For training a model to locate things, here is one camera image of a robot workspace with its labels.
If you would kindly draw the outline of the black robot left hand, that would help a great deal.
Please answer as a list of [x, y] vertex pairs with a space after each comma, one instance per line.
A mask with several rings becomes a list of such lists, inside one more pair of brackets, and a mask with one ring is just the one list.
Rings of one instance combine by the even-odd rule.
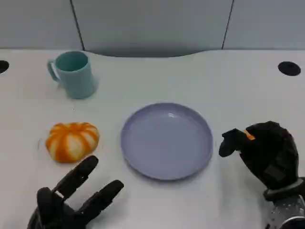
[[37, 207], [27, 228], [29, 229], [85, 229], [87, 224], [98, 217], [123, 189], [124, 184], [114, 180], [95, 192], [78, 209], [72, 209], [65, 201], [88, 179], [99, 160], [89, 156], [67, 173], [49, 189], [42, 187], [37, 192]]

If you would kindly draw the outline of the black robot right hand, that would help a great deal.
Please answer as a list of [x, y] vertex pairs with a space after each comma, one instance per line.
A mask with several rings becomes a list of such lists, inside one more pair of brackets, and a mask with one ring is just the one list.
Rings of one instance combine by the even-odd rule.
[[268, 121], [222, 134], [219, 155], [238, 151], [248, 169], [268, 188], [278, 190], [298, 180], [299, 155], [294, 138], [278, 123]]

